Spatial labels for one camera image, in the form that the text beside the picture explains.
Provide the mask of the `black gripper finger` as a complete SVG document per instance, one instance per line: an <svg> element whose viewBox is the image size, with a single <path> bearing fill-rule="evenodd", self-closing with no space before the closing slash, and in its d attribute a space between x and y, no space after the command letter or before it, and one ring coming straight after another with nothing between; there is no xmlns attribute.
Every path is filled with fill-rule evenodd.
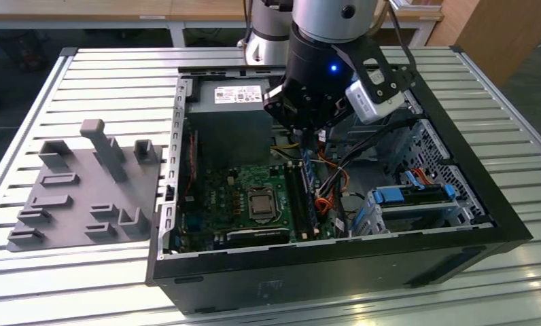
<svg viewBox="0 0 541 326"><path fill-rule="evenodd" d="M352 113L352 108L346 100L311 100L308 109L307 144L314 145L316 132L324 127L334 127Z"/></svg>
<svg viewBox="0 0 541 326"><path fill-rule="evenodd" d="M306 87L278 85L263 95L263 107L280 125L296 136L299 145L306 146Z"/></svg>

